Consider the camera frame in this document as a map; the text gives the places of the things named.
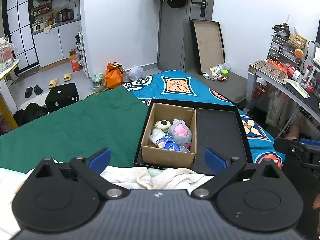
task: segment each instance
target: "gray plush toy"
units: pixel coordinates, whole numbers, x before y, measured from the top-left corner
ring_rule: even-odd
[[[174,119],[168,132],[178,146],[185,146],[186,143],[191,143],[192,133],[183,120]]]

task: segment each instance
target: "blue gripper pad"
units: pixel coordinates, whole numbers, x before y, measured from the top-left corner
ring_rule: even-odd
[[[91,170],[100,175],[101,172],[103,172],[109,165],[110,160],[110,150],[108,148],[103,148],[94,155],[91,155],[89,158],[87,158],[86,163]]]
[[[214,175],[218,175],[228,166],[227,162],[216,155],[211,148],[204,151],[204,162]]]
[[[309,140],[309,139],[301,139],[299,142],[300,143],[305,143],[305,144],[308,144],[308,145],[320,146],[320,142],[314,141],[314,140]]]

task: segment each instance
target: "orange gift bag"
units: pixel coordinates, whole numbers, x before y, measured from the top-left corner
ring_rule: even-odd
[[[107,88],[116,88],[123,82],[123,67],[118,63],[108,63],[105,75]]]

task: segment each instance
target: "white cabinet door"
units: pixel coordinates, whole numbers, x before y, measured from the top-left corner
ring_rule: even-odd
[[[58,28],[52,28],[49,33],[33,35],[40,67],[47,66],[63,59]]]
[[[77,21],[58,27],[62,54],[64,58],[69,57],[70,50],[77,48],[76,35],[78,35],[79,32],[79,23],[80,21]]]

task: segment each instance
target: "sliding glass door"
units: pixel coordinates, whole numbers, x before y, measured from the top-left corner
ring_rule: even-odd
[[[31,0],[2,0],[4,34],[20,50],[14,53],[20,60],[16,74],[39,64],[31,35],[31,5]]]

